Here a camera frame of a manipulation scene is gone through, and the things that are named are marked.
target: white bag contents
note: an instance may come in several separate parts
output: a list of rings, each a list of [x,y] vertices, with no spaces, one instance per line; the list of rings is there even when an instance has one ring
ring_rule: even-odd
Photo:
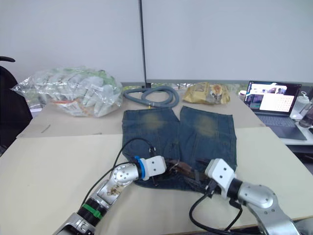
[[[38,94],[73,116],[101,117],[122,104],[122,84],[104,70],[66,68],[39,71],[12,88],[26,99]]]

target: laptop screen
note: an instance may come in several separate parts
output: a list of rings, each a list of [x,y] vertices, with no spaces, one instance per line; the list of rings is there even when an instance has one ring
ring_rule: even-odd
[[[290,114],[301,84],[250,81],[245,104],[262,113]]]

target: denim shorts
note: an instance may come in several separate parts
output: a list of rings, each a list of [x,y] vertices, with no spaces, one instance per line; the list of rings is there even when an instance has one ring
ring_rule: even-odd
[[[236,135],[232,115],[221,115],[183,106],[180,121],[170,108],[127,110],[123,116],[123,143],[140,137],[148,140],[158,155],[166,160],[179,160],[196,172],[204,172],[211,159],[222,158],[234,170]],[[149,146],[141,140],[129,143],[123,155],[149,158]],[[180,173],[155,177],[136,184],[148,188],[203,191],[206,182],[194,180]]]

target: black chair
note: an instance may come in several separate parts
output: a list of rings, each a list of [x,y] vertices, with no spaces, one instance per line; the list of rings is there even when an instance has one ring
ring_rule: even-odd
[[[15,62],[0,56],[0,61]],[[24,97],[10,90],[17,84],[14,76],[0,66],[0,147],[7,149],[29,124],[32,115]]]

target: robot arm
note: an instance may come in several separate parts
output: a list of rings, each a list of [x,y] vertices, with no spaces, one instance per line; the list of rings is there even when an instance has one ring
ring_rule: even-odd
[[[110,178],[100,184],[78,212],[73,213],[53,235],[93,235],[97,224],[125,187],[134,180],[148,180],[152,176],[163,174],[166,170],[162,156],[137,160],[137,164],[126,163],[117,166]]]
[[[281,210],[277,196],[268,187],[236,179],[234,170],[223,159],[212,160],[205,174],[219,185],[222,197],[238,200],[248,207],[256,217],[262,234],[301,234],[293,221]]]

